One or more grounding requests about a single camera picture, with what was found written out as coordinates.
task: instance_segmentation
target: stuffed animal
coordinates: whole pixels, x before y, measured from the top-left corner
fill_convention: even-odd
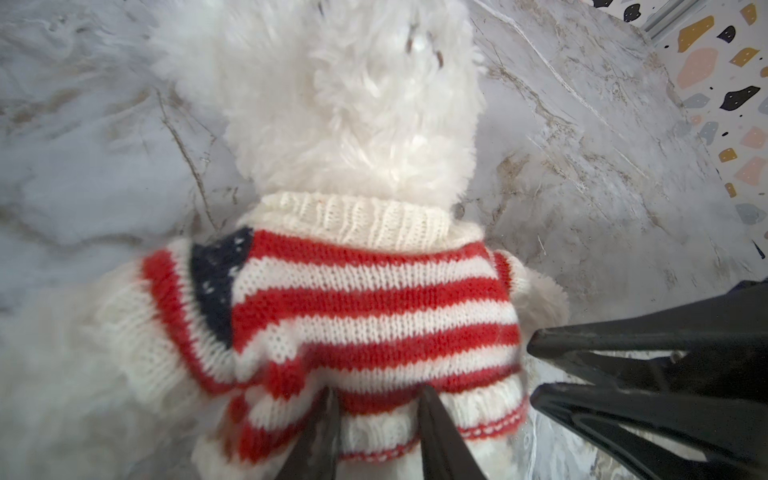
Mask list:
[[[216,398],[204,480],[272,478],[320,393],[338,478],[419,478],[429,384],[491,479],[526,418],[518,319],[565,294],[456,220],[475,167],[482,56],[460,0],[183,0],[156,71],[227,120],[261,201],[4,325],[10,478],[118,478]]]

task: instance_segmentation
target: striped sweater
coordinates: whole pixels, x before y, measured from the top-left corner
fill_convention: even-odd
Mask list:
[[[230,395],[228,433],[201,441],[198,463],[274,462],[326,386],[343,409],[341,459],[384,462],[417,445],[427,383],[465,439],[525,420],[510,299],[526,272],[482,237],[443,210],[272,195],[222,240],[177,240],[126,269],[101,317],[153,409],[184,415]]]

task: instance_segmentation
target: white marble vein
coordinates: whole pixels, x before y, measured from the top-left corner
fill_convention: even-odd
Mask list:
[[[574,323],[766,275],[637,30],[575,0],[470,8],[489,108],[458,213],[556,278]],[[205,240],[256,200],[221,125],[149,72],[151,23],[143,0],[0,2],[0,309],[173,235]],[[561,378],[526,363],[534,384]],[[513,450],[516,478],[629,478],[539,415]],[[189,478],[184,452],[132,478]]]

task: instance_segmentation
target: plush toy head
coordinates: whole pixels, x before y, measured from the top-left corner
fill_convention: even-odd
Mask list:
[[[185,0],[158,21],[156,70],[226,117],[260,193],[464,193],[483,99],[461,0]]]

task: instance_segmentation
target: white fluffy fur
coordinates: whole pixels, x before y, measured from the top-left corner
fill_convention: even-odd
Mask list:
[[[444,208],[463,194],[483,100],[459,0],[180,0],[158,21],[156,70],[224,115],[238,166],[262,194]],[[515,298],[521,320],[565,315],[561,290],[531,280],[531,294]],[[51,293],[0,322],[3,478],[119,478],[172,426],[132,395],[107,352],[94,317],[110,288]],[[508,472],[503,445],[486,445],[481,463]],[[418,478],[420,469],[409,455],[378,470],[342,465],[340,476]]]

